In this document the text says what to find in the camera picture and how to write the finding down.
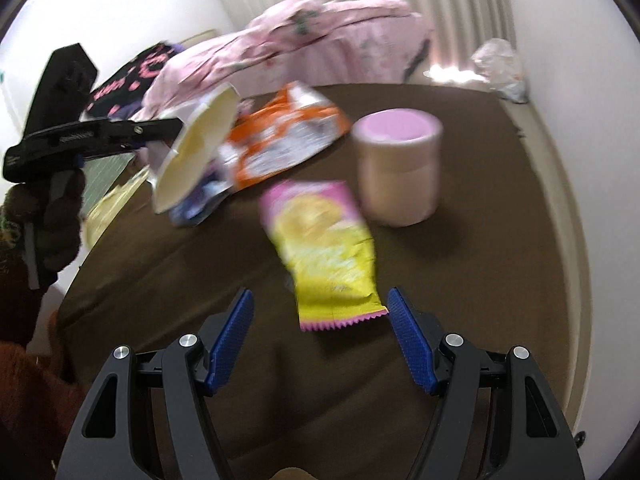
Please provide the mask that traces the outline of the left hand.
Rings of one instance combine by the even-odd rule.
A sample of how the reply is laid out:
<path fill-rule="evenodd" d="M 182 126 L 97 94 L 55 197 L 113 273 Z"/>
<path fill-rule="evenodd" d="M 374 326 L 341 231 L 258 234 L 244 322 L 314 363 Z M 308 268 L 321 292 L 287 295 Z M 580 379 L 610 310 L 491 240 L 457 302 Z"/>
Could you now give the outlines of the left hand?
<path fill-rule="evenodd" d="M 79 169 L 70 174 L 63 194 L 56 200 L 48 200 L 47 184 L 45 193 L 29 184 L 9 188 L 1 205 L 2 273 L 17 271 L 26 224 L 34 228 L 36 257 L 43 274 L 58 274 L 76 258 L 85 184 L 85 174 Z"/>

